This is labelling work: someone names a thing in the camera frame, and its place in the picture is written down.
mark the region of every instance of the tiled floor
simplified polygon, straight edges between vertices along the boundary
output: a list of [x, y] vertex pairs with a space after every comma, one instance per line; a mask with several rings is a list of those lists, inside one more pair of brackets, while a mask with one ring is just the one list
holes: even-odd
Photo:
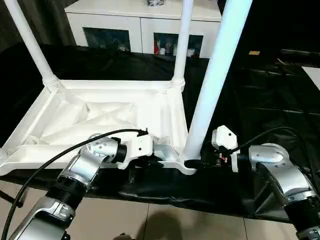
[[[19, 186], [0, 181], [0, 189], [14, 196]], [[18, 209], [11, 231], [44, 191], [30, 189]], [[2, 232], [10, 204], [0, 199]], [[130, 201], [85, 198], [68, 229], [72, 240], [112, 240], [126, 233], [137, 240], [296, 240], [291, 224], [243, 219]]]

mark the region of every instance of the white pole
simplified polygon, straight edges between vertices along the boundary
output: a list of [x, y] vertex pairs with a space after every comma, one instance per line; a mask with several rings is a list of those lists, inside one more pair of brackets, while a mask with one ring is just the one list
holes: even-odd
[[182, 90], [185, 86], [185, 67], [193, 7], [194, 0], [183, 0], [174, 74], [171, 80], [173, 87], [180, 86]]
[[219, 34], [206, 69], [182, 153], [185, 160], [200, 159], [200, 150], [246, 23], [251, 3], [252, 0], [226, 1]]
[[55, 87], [55, 85], [59, 83], [59, 80], [53, 74], [17, 0], [4, 0], [4, 2], [13, 18], [16, 27], [20, 32], [26, 47], [31, 54], [33, 61], [41, 73], [43, 84], [49, 88], [51, 86]]

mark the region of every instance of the cabinet door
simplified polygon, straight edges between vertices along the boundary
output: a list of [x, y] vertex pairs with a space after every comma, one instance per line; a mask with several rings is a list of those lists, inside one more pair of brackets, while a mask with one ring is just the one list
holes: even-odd
[[[220, 22], [191, 21], [189, 57], [210, 58]], [[175, 55], [180, 31], [180, 20], [141, 18], [142, 52]]]
[[67, 13], [79, 46], [142, 53], [139, 17]]

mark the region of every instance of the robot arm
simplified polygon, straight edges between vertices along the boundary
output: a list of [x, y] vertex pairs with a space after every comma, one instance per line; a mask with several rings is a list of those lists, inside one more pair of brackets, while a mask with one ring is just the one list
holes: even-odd
[[149, 135], [137, 136], [125, 144], [121, 144], [119, 138], [103, 137], [84, 145], [9, 239], [69, 240], [66, 229], [86, 192], [92, 187], [101, 165], [115, 163], [124, 169], [130, 161], [152, 154], [153, 140]]
[[259, 169], [269, 179], [273, 193], [295, 226], [297, 238], [319, 240], [319, 197], [309, 179], [292, 164], [288, 152], [273, 143], [252, 145], [248, 149], [248, 159], [253, 171]]
[[226, 126], [213, 131], [214, 156], [188, 160], [186, 165], [201, 168], [228, 168], [238, 172], [238, 165], [246, 162], [251, 171], [259, 170], [269, 180], [272, 191], [295, 226], [300, 240], [320, 240], [320, 199], [309, 179], [296, 167], [282, 146], [273, 143], [252, 145], [248, 153], [238, 149], [237, 136]]

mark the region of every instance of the black tablecloth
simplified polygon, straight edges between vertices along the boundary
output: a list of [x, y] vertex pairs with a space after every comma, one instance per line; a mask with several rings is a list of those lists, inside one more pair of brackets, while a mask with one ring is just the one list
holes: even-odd
[[[150, 54], [109, 52], [87, 47], [42, 46], [54, 73], [60, 79], [168, 81], [174, 58]], [[182, 94], [187, 126], [205, 75], [207, 59], [188, 58]], [[41, 76], [23, 44], [0, 55], [1, 95], [4, 119], [3, 144], [42, 90]], [[314, 164], [320, 159], [320, 92], [299, 66], [267, 64], [256, 56], [233, 64], [205, 139], [212, 130], [226, 125], [243, 143], [265, 130], [290, 126], [299, 131]], [[290, 157], [307, 167], [300, 145], [289, 132], [279, 131], [254, 142], [272, 142], [285, 147]], [[0, 179], [22, 184], [34, 170], [14, 170]], [[48, 169], [32, 181], [47, 189], [60, 170]], [[247, 218], [287, 222], [286, 213], [259, 174], [238, 174], [223, 169], [203, 169], [192, 176], [176, 169], [103, 169], [89, 197], [121, 199], [221, 213]]]

